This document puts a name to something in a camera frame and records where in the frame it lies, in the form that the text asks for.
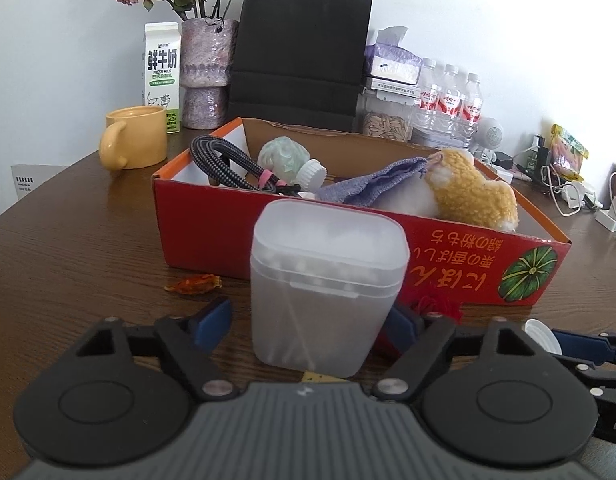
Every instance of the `black braided cable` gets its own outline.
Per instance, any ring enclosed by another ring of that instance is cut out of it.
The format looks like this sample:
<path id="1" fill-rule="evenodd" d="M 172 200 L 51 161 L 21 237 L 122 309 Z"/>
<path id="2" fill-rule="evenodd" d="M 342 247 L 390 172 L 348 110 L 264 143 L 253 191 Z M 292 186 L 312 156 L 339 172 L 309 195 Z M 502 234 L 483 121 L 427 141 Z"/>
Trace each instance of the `black braided cable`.
<path id="1" fill-rule="evenodd" d="M 208 178 L 212 178 L 227 187 L 263 191 L 265 193 L 281 193 L 290 196 L 297 196 L 300 190 L 299 186 L 278 186 L 279 179 L 274 174 L 270 176 L 263 189 L 250 184 L 245 178 L 230 169 L 230 161 L 232 160 L 257 179 L 264 172 L 264 169 L 232 142 L 221 137 L 212 135 L 195 137 L 190 143 L 190 155 L 197 167 L 207 174 Z"/>

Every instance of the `mug handle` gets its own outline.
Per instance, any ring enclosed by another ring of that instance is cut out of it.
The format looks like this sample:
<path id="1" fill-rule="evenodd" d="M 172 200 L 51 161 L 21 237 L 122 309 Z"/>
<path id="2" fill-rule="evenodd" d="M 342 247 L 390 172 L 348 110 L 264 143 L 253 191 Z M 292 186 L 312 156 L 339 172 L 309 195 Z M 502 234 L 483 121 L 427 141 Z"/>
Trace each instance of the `mug handle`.
<path id="1" fill-rule="evenodd" d="M 126 164 L 128 164 L 127 158 L 118 156 L 116 153 L 117 139 L 125 127 L 125 121 L 112 123 L 101 136 L 101 141 L 99 142 L 99 160 L 101 161 L 101 165 L 107 170 L 123 170 Z"/>

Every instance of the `yellow mug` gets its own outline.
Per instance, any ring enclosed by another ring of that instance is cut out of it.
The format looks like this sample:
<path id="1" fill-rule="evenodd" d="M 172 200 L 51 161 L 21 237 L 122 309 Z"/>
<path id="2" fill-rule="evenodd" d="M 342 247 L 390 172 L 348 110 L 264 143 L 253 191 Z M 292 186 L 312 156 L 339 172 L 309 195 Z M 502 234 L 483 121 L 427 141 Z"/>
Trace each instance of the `yellow mug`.
<path id="1" fill-rule="evenodd" d="M 106 115 L 99 160 L 110 171 L 147 168 L 166 158 L 166 108 L 133 106 Z"/>

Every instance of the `green label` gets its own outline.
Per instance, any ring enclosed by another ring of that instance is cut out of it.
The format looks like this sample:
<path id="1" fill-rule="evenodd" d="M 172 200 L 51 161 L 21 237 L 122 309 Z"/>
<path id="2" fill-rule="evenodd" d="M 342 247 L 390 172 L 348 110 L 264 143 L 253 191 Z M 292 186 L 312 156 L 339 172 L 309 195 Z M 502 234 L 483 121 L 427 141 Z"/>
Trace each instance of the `green label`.
<path id="1" fill-rule="evenodd" d="M 174 79 L 157 79 L 157 81 L 150 81 L 148 84 L 150 86 L 163 86 L 163 85 L 172 85 L 175 82 Z"/>
<path id="2" fill-rule="evenodd" d="M 166 132 L 174 134 L 179 131 L 179 108 L 166 110 Z"/>

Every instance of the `black paper bag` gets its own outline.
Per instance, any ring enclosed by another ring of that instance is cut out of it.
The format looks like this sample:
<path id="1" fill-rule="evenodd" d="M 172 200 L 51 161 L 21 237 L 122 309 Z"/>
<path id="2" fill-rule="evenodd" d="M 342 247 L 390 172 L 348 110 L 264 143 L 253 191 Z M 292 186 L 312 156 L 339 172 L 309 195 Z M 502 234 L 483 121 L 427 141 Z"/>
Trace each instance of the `black paper bag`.
<path id="1" fill-rule="evenodd" d="M 229 116 L 351 131 L 372 0 L 244 0 Z"/>

